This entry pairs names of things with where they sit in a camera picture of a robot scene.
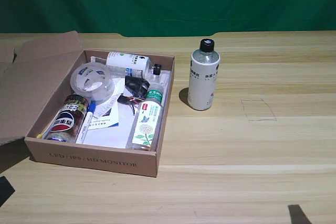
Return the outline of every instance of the dark object in corner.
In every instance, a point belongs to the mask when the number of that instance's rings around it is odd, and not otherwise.
[[[299,205],[288,206],[292,224],[312,224]]]
[[[15,192],[12,185],[5,176],[0,177],[0,207]]]

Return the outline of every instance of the black bottle cap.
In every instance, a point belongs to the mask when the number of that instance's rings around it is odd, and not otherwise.
[[[215,42],[212,39],[202,39],[200,50],[203,52],[212,52],[215,47]]]
[[[156,76],[161,74],[161,64],[154,64],[153,74]]]

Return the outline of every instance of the bottle with plant label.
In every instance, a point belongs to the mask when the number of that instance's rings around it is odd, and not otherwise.
[[[139,104],[126,148],[156,151],[163,115],[161,105],[163,86],[153,83],[149,86],[146,99]]]
[[[211,107],[216,89],[220,55],[214,51],[212,39],[202,39],[190,61],[188,103],[196,110]]]

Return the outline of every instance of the blue marker cap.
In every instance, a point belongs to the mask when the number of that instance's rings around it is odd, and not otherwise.
[[[90,106],[89,106],[89,109],[88,109],[88,112],[94,112],[96,109],[96,103],[95,102],[91,102],[90,103]]]

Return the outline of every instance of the white bottle with black text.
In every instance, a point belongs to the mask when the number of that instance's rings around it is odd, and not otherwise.
[[[206,110],[213,103],[221,60],[214,46],[212,39],[202,39],[200,48],[191,55],[188,103],[196,110]]]

